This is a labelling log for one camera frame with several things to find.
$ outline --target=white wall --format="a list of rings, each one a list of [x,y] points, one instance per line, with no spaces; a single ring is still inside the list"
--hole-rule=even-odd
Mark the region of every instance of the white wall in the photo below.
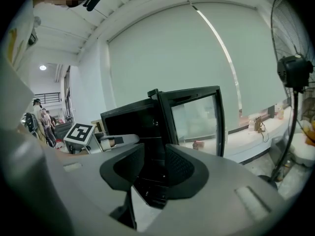
[[[34,94],[60,92],[60,83],[55,83],[56,69],[47,66],[45,71],[39,69],[39,64],[30,63],[29,86]]]
[[[66,113],[65,91],[64,91],[64,74],[62,74],[62,77],[60,78],[60,99],[61,99],[60,118],[64,121],[64,113]]]
[[[109,75],[106,77],[109,70],[104,68],[105,50],[101,44],[101,41],[98,40],[85,53],[79,66],[73,66],[70,69],[73,117],[78,123],[91,123],[91,121],[100,119],[101,113],[115,108],[112,103],[113,99],[109,99],[111,82]]]

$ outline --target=person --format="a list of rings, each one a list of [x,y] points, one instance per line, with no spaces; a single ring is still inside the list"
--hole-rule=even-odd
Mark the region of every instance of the person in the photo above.
[[[44,120],[41,116],[41,105],[39,99],[35,99],[33,102],[33,114],[37,120],[37,129],[35,130],[37,137],[41,142],[46,143],[45,129],[42,124]]]
[[[51,131],[53,132],[54,137],[56,137],[55,128],[56,128],[57,121],[54,117],[50,115],[49,110],[46,110],[46,113],[49,115],[50,120],[51,120]]]
[[[23,63],[32,55],[36,43],[30,44],[29,38],[33,28],[40,20],[34,17],[33,8],[44,2],[59,6],[76,7],[85,0],[27,0],[11,21],[6,35],[1,43],[1,52],[11,63],[13,70],[19,78],[29,85],[29,71],[31,66],[23,66]]]
[[[46,134],[46,138],[47,138],[47,141],[49,143],[49,145],[51,147],[55,147],[56,146],[56,138],[51,130],[51,127],[52,127],[52,124],[51,124],[51,119],[49,117],[49,114],[46,113],[46,109],[42,109],[41,110],[41,113],[42,113],[42,116],[43,116],[43,119],[45,121],[45,134]]]
[[[76,7],[85,0],[26,0],[16,16],[11,21],[0,45],[0,91],[9,93],[0,94],[0,105],[3,106],[0,114],[6,116],[0,120],[0,128],[4,130],[16,129],[19,133],[31,135],[20,123],[21,116],[27,112],[33,93],[29,88],[28,70],[31,66],[25,66],[28,57],[32,56],[35,44],[30,44],[29,39],[35,26],[33,9],[44,2],[65,7]],[[5,105],[5,102],[14,97],[15,105]],[[42,126],[40,113],[40,101],[33,102],[33,112],[38,122],[38,138],[46,144],[45,132]],[[57,156],[65,157],[66,154],[56,150]]]

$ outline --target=fan pole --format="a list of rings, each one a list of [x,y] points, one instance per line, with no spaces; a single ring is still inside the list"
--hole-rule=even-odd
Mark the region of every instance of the fan pole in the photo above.
[[[280,167],[283,165],[284,159],[286,158],[286,155],[289,152],[289,149],[291,147],[291,143],[292,143],[292,139],[293,139],[293,136],[294,136],[295,127],[296,127],[296,122],[297,122],[297,111],[298,111],[298,100],[299,100],[298,95],[299,95],[298,91],[296,89],[294,89],[293,90],[294,107],[293,107],[293,119],[292,119],[291,132],[290,132],[287,144],[286,144],[286,148],[285,148],[285,150],[284,150],[284,152],[282,154],[282,157],[278,161],[275,169],[272,171],[271,177],[268,180],[268,182],[275,181],[276,177],[278,176],[278,171],[279,171]]]

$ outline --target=railing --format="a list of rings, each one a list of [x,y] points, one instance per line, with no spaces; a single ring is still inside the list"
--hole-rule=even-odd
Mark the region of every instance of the railing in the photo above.
[[[60,102],[60,93],[52,92],[52,93],[35,94],[35,97],[33,98],[33,100],[35,99],[40,99],[41,104]]]

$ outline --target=floor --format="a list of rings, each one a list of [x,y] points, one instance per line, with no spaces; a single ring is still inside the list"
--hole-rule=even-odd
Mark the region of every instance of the floor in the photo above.
[[[244,167],[255,175],[270,176],[274,168],[274,163],[269,154],[250,162]],[[279,194],[285,199],[289,199],[301,192],[312,170],[304,166],[294,164],[283,181],[277,183]]]
[[[274,163],[270,158],[270,155],[267,153],[244,165],[244,167],[257,176],[270,176],[274,168]],[[287,200],[301,192],[311,172],[312,170],[309,168],[294,164],[284,180],[277,183],[279,194]],[[144,232],[162,210],[146,205],[134,188],[131,190],[131,195],[138,227],[137,230],[139,232]]]

